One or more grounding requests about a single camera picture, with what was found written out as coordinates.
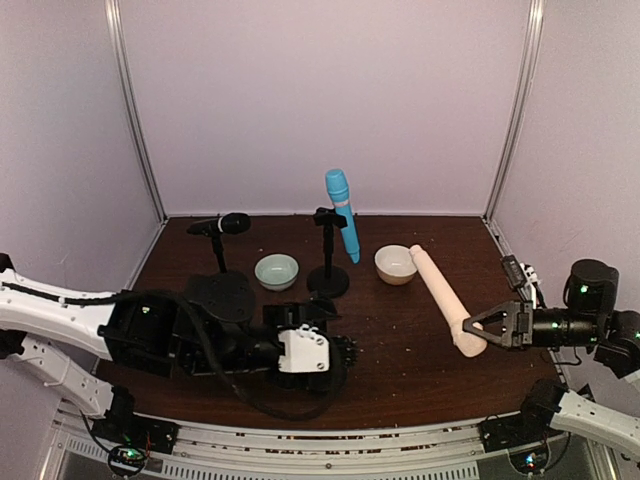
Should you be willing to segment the tall black microphone stand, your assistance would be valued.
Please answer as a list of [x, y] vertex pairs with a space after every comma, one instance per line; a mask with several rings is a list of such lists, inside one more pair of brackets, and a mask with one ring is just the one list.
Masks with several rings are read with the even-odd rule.
[[316, 209], [313, 220], [316, 226], [323, 228], [324, 264], [307, 275], [307, 289], [321, 296], [338, 298], [347, 292], [350, 281], [344, 269], [333, 265], [334, 228], [346, 227], [347, 220], [334, 209], [325, 207]]

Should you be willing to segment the short black microphone stand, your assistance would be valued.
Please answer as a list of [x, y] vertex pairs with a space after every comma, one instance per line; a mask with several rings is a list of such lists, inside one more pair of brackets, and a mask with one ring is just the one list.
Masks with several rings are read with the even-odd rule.
[[212, 234], [210, 236], [210, 241], [211, 241], [212, 251], [216, 258], [217, 265], [219, 268], [219, 273], [225, 274], [225, 275], [231, 275], [242, 281], [247, 281], [248, 277], [244, 273], [237, 270], [230, 270], [228, 268], [226, 259], [225, 259], [225, 254], [224, 254], [222, 234], [221, 233]]

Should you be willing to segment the black handheld microphone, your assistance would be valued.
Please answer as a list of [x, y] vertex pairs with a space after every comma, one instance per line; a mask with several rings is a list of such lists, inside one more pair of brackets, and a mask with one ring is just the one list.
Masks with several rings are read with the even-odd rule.
[[246, 213], [232, 212], [215, 218], [194, 222], [187, 233], [195, 236], [214, 237], [221, 234], [238, 235], [251, 228], [251, 218]]

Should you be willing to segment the blue toy microphone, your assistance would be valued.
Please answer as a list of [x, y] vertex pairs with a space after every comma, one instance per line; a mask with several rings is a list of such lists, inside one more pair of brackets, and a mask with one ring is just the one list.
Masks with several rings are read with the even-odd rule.
[[344, 171], [341, 169], [327, 171], [325, 185], [335, 212], [346, 220], [346, 225], [340, 228], [346, 253], [353, 264], [358, 264], [360, 262], [360, 243], [351, 208], [349, 185]]

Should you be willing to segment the thin black stand with clip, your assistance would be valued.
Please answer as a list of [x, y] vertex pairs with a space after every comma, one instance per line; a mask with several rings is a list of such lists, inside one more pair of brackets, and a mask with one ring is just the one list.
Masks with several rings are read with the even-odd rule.
[[323, 295], [313, 295], [306, 303], [305, 310], [306, 318], [312, 321], [333, 320], [340, 317], [333, 300]]

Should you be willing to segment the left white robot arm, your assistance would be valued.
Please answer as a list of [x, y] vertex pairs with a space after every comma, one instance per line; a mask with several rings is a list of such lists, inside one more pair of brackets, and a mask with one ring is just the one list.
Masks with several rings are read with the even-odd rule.
[[[352, 338], [328, 332], [329, 321], [339, 317], [335, 304], [315, 294], [266, 305], [258, 326], [255, 308], [255, 292], [240, 272], [194, 275], [183, 292], [82, 292], [29, 280], [9, 255], [1, 256], [2, 357], [24, 355], [33, 334], [156, 376], [169, 377], [176, 368], [216, 376], [241, 402], [272, 418], [322, 415], [358, 355]], [[307, 411], [278, 409], [236, 381], [244, 374], [262, 374], [320, 402]]]

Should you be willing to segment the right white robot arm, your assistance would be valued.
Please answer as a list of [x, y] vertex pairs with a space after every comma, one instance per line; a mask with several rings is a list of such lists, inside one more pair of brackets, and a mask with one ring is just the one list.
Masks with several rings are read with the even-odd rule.
[[[462, 331], [505, 350], [584, 347], [616, 378], [639, 387], [639, 313], [615, 309], [619, 272], [600, 260], [571, 266], [562, 308], [511, 300], [465, 319]], [[520, 407], [521, 425], [589, 438], [639, 460], [639, 419], [587, 400], [552, 380], [538, 380]]]

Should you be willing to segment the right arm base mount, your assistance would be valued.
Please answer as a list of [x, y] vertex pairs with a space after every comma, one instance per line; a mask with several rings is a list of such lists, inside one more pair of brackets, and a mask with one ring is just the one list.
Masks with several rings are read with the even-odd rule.
[[478, 425], [484, 452], [506, 451], [517, 473], [528, 479], [544, 476], [564, 459], [571, 443], [570, 433], [551, 428], [567, 392], [562, 383], [538, 380], [517, 413], [487, 416]]

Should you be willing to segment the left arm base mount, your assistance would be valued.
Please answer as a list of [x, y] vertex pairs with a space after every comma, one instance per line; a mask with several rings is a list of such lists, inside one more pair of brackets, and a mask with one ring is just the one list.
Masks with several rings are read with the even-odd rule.
[[109, 470], [117, 478], [130, 479], [142, 472], [152, 453], [173, 452], [179, 425], [134, 412], [133, 395], [124, 387], [111, 388], [112, 399], [101, 419], [85, 427], [96, 445], [106, 453]]

